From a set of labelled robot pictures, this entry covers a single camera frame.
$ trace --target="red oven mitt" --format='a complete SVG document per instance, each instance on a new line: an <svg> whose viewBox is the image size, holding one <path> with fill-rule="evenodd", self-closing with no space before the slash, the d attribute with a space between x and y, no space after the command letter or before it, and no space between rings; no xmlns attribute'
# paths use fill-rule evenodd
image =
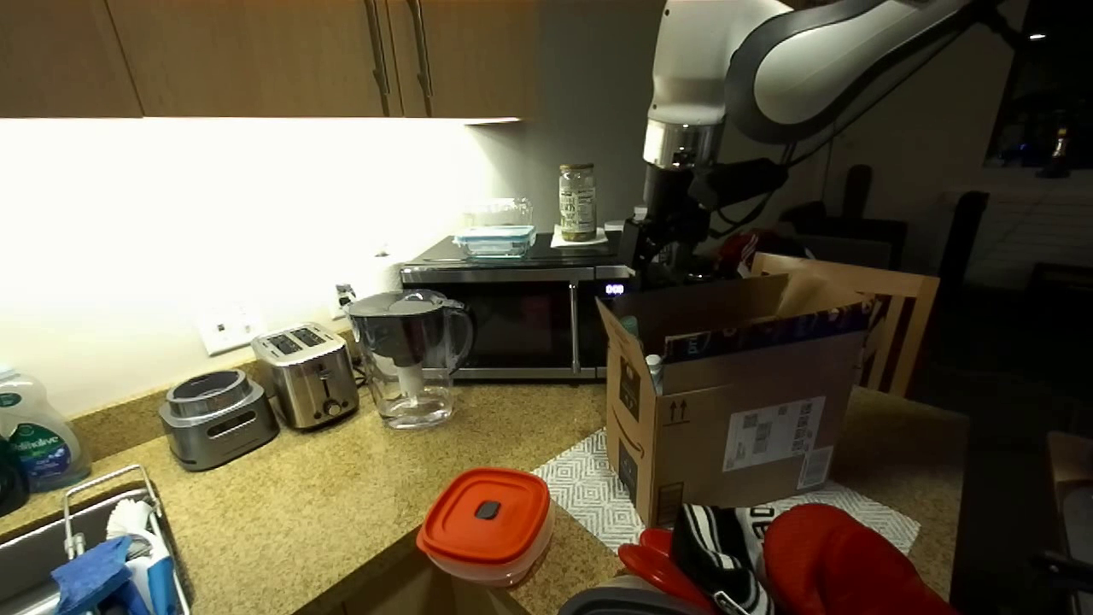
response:
<svg viewBox="0 0 1093 615"><path fill-rule="evenodd" d="M778 615L955 615L880 535L832 506L791 506L766 535Z"/></svg>

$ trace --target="cabinet door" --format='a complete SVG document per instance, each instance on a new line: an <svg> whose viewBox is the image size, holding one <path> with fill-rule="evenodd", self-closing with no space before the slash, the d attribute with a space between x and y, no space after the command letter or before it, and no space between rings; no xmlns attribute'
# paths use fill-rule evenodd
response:
<svg viewBox="0 0 1093 615"><path fill-rule="evenodd" d="M101 0L0 0L0 117L138 117Z"/></svg>
<svg viewBox="0 0 1093 615"><path fill-rule="evenodd" d="M364 0L108 0L149 117L382 117Z"/></svg>
<svg viewBox="0 0 1093 615"><path fill-rule="evenodd" d="M526 117L541 0L386 0L402 117Z"/></svg>

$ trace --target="kitchen counter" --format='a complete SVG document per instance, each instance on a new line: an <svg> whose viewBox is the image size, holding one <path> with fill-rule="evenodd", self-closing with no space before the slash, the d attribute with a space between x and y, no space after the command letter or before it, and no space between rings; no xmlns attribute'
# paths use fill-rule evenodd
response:
<svg viewBox="0 0 1093 615"><path fill-rule="evenodd" d="M416 530L438 494L466 470L535 470L605 423L601 387L458 387L458 417L438 430L386 430L364 406L319 430L282 430L212 472L186 472L163 438L96 462L96 474L145 466L166 506L196 612L298 612ZM964 417L856 391L832 479L919 520L911 561L948 594ZM0 538L59 514L35 496L0 515ZM554 508L554 546L511 598L554 612L619 570L591 535Z"/></svg>

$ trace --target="microwave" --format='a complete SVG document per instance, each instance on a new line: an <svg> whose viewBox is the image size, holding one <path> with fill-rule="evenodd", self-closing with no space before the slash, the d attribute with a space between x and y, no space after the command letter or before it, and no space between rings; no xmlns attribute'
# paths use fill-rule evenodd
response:
<svg viewBox="0 0 1093 615"><path fill-rule="evenodd" d="M597 299L634 289L634 270L619 237L597 248L534 248L507 261L470 261L455 239L439 239L400 262L402 291L439 291L461 300L476 323L476 346L455 371L461 382L486 380L605 380L609 335Z"/></svg>

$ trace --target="wooden chair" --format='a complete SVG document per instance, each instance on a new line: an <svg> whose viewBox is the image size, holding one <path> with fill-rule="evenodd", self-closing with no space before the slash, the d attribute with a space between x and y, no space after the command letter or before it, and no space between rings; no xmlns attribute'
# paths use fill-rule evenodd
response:
<svg viewBox="0 0 1093 615"><path fill-rule="evenodd" d="M861 367L861 387L906 397L919 364L938 280L928 274L873 270L829 261L754 255L754 274L812 274L873 299L873 330Z"/></svg>

